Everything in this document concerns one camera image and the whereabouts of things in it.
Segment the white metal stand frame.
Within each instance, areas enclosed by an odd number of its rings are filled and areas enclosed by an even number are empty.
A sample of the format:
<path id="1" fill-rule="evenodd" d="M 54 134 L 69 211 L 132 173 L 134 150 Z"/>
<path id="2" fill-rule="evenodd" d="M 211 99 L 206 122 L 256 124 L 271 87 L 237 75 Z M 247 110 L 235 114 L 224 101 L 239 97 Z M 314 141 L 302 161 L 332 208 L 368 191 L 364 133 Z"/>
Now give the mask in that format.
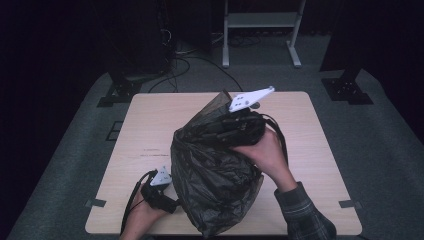
<path id="1" fill-rule="evenodd" d="M 229 58 L 229 30 L 241 28 L 291 28 L 291 38 L 286 42 L 286 46 L 291 57 L 293 66 L 301 68 L 302 63 L 295 48 L 298 37 L 306 0 L 300 0 L 296 12 L 276 12 L 276 13 L 230 13 L 228 11 L 228 0 L 224 0 L 224 20 L 223 20 L 223 46 L 222 46 L 222 66 L 230 66 Z"/>

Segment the black plastic garbage bag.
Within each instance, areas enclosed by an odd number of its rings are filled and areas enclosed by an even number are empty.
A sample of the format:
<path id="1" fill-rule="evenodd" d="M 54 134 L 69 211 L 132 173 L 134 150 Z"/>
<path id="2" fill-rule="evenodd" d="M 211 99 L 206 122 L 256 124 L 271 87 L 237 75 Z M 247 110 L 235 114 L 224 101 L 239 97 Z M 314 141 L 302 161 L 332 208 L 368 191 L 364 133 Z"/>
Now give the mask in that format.
<path id="1" fill-rule="evenodd" d="M 203 237 L 240 223 L 263 182 L 248 158 L 226 147 L 196 140 L 195 129 L 228 113 L 229 93 L 220 92 L 182 128 L 171 144 L 171 176 L 179 203 Z"/>

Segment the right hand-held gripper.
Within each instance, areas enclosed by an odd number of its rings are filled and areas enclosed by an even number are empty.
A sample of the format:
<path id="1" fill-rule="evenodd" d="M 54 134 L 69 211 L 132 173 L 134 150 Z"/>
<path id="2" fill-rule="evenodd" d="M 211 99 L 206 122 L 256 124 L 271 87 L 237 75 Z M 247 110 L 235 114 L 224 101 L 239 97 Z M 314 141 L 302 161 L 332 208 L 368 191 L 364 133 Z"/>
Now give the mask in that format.
<path id="1" fill-rule="evenodd" d="M 251 112 L 250 108 L 261 99 L 271 94 L 275 88 L 269 86 L 251 92 L 244 92 L 236 95 L 229 110 L 229 146 L 255 145 L 265 132 L 265 120 L 257 112 Z"/>

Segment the black metal stand base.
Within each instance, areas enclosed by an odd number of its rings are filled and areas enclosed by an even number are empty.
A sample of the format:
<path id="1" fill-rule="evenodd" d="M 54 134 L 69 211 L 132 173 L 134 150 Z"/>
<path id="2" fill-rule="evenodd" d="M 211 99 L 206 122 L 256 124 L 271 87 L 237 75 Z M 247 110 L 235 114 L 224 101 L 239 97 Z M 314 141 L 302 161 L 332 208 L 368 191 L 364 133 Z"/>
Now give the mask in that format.
<path id="1" fill-rule="evenodd" d="M 356 83 L 360 68 L 346 68 L 338 78 L 321 80 L 332 101 L 346 101 L 350 105 L 372 105 L 373 101 Z"/>
<path id="2" fill-rule="evenodd" d="M 131 81 L 124 77 L 122 73 L 108 73 L 112 80 L 106 95 L 101 97 L 98 107 L 112 107 L 115 103 L 130 103 L 134 95 L 138 94 L 142 83 Z"/>

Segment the person's left hand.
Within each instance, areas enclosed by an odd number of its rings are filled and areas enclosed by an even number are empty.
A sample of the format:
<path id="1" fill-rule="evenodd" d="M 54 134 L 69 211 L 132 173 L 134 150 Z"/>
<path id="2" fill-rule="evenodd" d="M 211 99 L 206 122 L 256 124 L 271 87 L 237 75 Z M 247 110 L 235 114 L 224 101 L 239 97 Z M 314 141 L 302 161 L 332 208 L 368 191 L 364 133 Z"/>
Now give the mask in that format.
<path id="1" fill-rule="evenodd" d="M 131 204 L 130 213 L 119 240 L 141 240 L 149 229 L 166 215 L 164 210 L 151 208 L 142 195 L 137 194 Z"/>

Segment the person's right hand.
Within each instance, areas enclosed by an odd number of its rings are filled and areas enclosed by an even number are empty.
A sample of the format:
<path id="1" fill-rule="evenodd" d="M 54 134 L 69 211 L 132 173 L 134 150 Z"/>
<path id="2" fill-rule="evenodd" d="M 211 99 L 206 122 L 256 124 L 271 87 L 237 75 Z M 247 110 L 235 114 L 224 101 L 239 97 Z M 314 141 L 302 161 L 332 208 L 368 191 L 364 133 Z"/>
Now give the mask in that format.
<path id="1" fill-rule="evenodd" d="M 266 128 L 257 144 L 233 147 L 233 150 L 247 156 L 259 170 L 274 181 L 280 192 L 288 192 L 297 187 L 274 131 Z"/>

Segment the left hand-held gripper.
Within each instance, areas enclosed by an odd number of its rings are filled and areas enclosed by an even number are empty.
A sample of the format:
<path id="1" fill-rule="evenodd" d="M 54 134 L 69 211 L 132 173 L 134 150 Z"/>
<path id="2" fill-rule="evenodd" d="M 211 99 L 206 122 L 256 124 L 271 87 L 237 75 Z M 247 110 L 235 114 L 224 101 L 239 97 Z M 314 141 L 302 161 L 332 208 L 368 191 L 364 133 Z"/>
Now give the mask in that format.
<path id="1" fill-rule="evenodd" d="M 179 206 L 179 202 L 164 193 L 171 183 L 172 177 L 164 166 L 149 171 L 148 179 L 141 188 L 141 195 L 151 208 L 173 214 Z"/>

